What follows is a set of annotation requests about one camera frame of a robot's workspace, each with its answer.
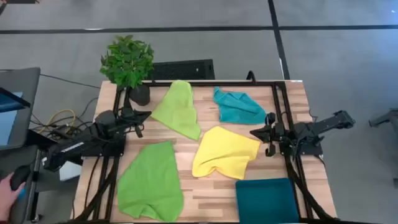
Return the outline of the person's hand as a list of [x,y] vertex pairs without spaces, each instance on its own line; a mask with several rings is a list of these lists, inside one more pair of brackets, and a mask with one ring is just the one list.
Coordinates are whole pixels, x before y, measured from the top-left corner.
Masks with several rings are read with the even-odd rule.
[[8,222],[11,208],[25,187],[25,182],[23,182],[17,190],[13,191],[10,184],[13,175],[14,173],[11,172],[0,181],[0,224]]

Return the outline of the green microfiber towel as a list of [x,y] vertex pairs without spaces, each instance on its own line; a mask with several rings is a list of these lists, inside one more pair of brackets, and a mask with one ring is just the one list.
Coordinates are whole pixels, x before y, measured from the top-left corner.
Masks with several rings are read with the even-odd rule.
[[144,146],[120,176],[117,197],[119,211],[130,217],[176,221],[184,196],[172,142]]

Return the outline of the black metal table frame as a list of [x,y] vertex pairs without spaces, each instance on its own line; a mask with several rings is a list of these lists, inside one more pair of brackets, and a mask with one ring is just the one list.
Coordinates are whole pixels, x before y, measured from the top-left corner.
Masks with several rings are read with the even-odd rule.
[[[163,99],[172,81],[158,81],[151,83],[146,81],[150,88],[151,102],[146,106],[138,106],[131,102],[133,108],[140,111],[153,110]],[[213,101],[214,86],[219,86],[223,91],[241,91],[247,93],[267,112],[283,113],[278,114],[278,119],[282,118],[286,128],[293,123],[311,121],[308,113],[308,101],[306,92],[301,81],[256,81],[249,80],[207,80],[207,81],[188,81],[193,88],[193,104],[197,110],[197,121],[201,127],[201,137],[208,130],[215,126],[221,126],[234,133],[241,134],[248,138],[253,138],[249,131],[261,128],[263,124],[257,126],[231,124],[219,122],[218,105]],[[106,110],[114,108],[116,101],[117,107],[123,105],[125,99],[124,92],[117,95],[117,86],[109,81],[102,82],[99,91],[99,98],[96,104],[95,116]],[[186,223],[234,223],[239,221],[238,209],[236,205],[235,179],[226,177],[217,171],[206,177],[196,178],[192,176],[192,162],[200,141],[189,139],[149,118],[144,123],[143,138],[137,138],[135,133],[127,135],[124,154],[119,159],[118,176],[119,178],[132,160],[138,155],[139,151],[148,144],[172,141],[177,160],[178,174],[182,191],[184,194],[184,207],[177,222]],[[257,157],[249,161],[246,169],[245,179],[274,179],[288,177],[285,169],[285,159],[279,154],[279,147],[276,145],[277,154],[273,157],[266,157],[264,150],[265,144],[261,145]],[[331,191],[326,175],[326,170],[322,162],[314,156],[302,156],[302,163],[294,166],[301,166],[306,178],[309,191],[315,197],[322,208],[331,216],[336,217],[336,210],[331,196]],[[83,162],[76,196],[74,199],[75,218],[79,216],[85,208],[85,198],[88,191],[88,202],[94,197],[100,184],[101,168],[103,159],[99,159],[93,170],[96,158],[87,158]],[[99,219],[106,218],[111,223],[149,223],[158,222],[150,218],[143,217],[134,219],[121,213],[118,209],[118,199],[113,197],[113,202],[108,203],[109,188],[105,191],[102,200],[95,208],[95,215]]]

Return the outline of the black perforated box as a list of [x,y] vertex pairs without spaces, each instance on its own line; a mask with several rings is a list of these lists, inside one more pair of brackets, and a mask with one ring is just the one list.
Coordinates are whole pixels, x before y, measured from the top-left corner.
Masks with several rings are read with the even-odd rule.
[[214,80],[212,59],[154,63],[146,80]]

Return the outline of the black power strip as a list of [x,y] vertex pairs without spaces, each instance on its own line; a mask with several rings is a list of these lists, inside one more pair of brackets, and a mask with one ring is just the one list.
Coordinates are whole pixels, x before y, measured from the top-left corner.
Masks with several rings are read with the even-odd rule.
[[53,128],[49,132],[49,135],[58,139],[70,139],[73,136],[74,129],[75,128],[69,124],[63,124]]

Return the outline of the teal microfiber towel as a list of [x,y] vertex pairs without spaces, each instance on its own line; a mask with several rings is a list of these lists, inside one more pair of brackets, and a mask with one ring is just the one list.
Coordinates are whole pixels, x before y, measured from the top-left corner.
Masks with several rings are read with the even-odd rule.
[[255,125],[265,121],[265,110],[244,92],[223,91],[216,86],[213,101],[219,107],[220,122]]

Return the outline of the white paper sheet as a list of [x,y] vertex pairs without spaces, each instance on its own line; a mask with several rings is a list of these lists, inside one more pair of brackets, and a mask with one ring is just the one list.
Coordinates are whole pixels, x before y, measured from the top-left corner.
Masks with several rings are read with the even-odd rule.
[[66,181],[80,176],[81,170],[81,165],[66,161],[66,163],[59,169],[60,181]]

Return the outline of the yellow microfiber towel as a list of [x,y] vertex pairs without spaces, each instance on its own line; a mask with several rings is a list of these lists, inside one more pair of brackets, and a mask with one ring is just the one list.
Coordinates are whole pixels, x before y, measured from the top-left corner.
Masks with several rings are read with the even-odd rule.
[[214,171],[243,180],[246,167],[258,153],[261,142],[236,134],[221,126],[207,131],[200,142],[192,164],[194,177],[205,177]]

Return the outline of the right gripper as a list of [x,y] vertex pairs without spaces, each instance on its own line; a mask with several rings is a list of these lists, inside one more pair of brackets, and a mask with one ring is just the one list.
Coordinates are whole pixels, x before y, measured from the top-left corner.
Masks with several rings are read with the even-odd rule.
[[266,125],[263,128],[250,131],[252,135],[257,134],[257,138],[260,139],[263,143],[269,143],[269,147],[266,149],[267,157],[272,157],[276,153],[276,147],[273,143],[275,139],[275,129],[272,127],[275,121],[275,113],[268,113],[266,116]]

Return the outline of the black computer mouse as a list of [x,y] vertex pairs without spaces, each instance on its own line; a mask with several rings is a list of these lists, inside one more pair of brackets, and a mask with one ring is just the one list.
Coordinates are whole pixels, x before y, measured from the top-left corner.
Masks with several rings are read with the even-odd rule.
[[30,166],[29,165],[23,165],[19,166],[15,171],[14,174],[12,175],[10,179],[10,188],[12,191],[16,191],[19,186],[26,182],[26,180],[30,176]]

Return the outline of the teal plastic tray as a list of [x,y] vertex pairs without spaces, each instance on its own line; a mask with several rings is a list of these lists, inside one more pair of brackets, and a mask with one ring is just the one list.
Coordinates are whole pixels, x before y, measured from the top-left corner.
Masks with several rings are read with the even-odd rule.
[[288,178],[235,183],[240,224],[298,223],[299,213]]

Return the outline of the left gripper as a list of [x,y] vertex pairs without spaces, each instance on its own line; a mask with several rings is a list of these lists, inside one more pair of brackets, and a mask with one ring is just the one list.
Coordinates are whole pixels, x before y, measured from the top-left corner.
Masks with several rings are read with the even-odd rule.
[[122,120],[125,121],[130,128],[134,129],[134,132],[139,138],[143,137],[141,126],[151,114],[151,111],[137,111],[132,108],[121,109]]

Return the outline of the black desk support bar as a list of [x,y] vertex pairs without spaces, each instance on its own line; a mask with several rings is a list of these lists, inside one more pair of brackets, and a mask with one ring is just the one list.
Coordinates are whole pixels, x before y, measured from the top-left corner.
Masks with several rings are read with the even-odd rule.
[[57,144],[56,141],[51,140],[33,130],[28,130],[25,140],[25,146],[37,146],[41,151],[48,151],[48,148]]

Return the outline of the potted green plant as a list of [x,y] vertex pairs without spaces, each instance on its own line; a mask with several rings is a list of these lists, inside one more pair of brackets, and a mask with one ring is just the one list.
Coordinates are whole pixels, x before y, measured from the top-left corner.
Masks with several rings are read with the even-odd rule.
[[143,81],[154,70],[154,50],[150,44],[134,40],[132,35],[117,35],[101,56],[100,73],[117,86],[127,89],[127,95],[140,106],[150,102],[149,87]]

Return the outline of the dark grey desk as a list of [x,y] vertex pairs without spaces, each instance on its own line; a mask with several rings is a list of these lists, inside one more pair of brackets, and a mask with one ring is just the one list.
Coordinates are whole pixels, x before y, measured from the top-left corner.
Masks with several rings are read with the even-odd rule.
[[37,176],[40,151],[37,146],[20,147],[0,152],[0,179],[14,172],[20,166],[30,169],[25,187],[11,208],[11,224],[30,224],[35,222],[38,193]]

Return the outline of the lime microfiber towel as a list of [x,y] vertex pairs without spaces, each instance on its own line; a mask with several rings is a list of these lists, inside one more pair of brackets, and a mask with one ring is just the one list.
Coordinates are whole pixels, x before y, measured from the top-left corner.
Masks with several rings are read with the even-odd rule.
[[201,129],[197,123],[193,90],[189,82],[174,81],[152,111],[151,117],[189,139],[197,141],[200,138]]

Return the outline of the grey monitor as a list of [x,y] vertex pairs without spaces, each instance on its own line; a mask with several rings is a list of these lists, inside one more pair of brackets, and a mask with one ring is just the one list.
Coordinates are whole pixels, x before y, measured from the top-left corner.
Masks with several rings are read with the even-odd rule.
[[16,113],[8,142],[4,145],[0,144],[0,151],[24,145],[29,130],[39,76],[39,67],[0,72],[0,87],[12,93],[22,92],[22,99],[30,103],[29,108],[19,110]]

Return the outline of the black floor stand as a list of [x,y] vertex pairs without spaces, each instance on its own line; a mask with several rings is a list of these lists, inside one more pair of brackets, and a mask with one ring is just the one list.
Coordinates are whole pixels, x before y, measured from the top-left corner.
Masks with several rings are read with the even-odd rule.
[[398,128],[398,108],[390,109],[387,113],[369,120],[370,127],[377,127],[382,123],[391,123],[394,128]]

